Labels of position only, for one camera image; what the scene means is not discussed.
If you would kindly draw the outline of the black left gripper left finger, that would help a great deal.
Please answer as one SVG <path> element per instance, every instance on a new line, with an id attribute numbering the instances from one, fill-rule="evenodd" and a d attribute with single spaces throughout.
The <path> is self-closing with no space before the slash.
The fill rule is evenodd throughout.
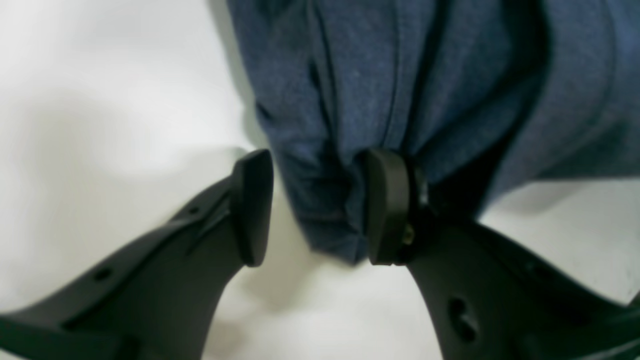
<path id="1" fill-rule="evenodd" d="M 1 349 L 28 360 L 199 360 L 230 280 L 266 255 L 274 193 L 269 150 L 167 223 L 70 284 L 1 315 Z"/>

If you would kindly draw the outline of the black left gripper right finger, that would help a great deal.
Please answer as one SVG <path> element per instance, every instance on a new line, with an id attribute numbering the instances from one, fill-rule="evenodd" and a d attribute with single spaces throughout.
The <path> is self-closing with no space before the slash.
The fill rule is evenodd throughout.
<path id="1" fill-rule="evenodd" d="M 429 203 L 420 169 L 365 151 L 373 265 L 405 266 L 444 360 L 637 360 L 638 306 L 585 289 L 510 238 Z"/>

